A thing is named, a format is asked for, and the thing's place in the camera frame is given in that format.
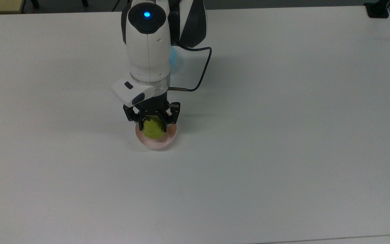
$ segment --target pink plate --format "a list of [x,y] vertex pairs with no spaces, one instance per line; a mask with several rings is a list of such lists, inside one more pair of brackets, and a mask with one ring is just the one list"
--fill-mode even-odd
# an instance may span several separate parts
[[175,133],[177,132],[177,125],[171,124],[167,127],[167,132],[164,133],[163,136],[159,137],[158,139],[151,139],[144,135],[142,131],[139,130],[139,125],[136,125],[135,127],[135,133],[138,140],[146,145],[148,148],[159,150],[164,147],[166,147],[169,143],[172,142],[172,140],[175,137]]

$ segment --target white tabletop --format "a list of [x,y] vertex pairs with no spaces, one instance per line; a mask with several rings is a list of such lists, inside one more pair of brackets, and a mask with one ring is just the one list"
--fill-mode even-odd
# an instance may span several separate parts
[[[242,244],[390,235],[390,18],[208,11],[213,56],[152,151],[110,85],[120,13],[0,16],[0,243]],[[173,86],[207,54],[178,50]]]

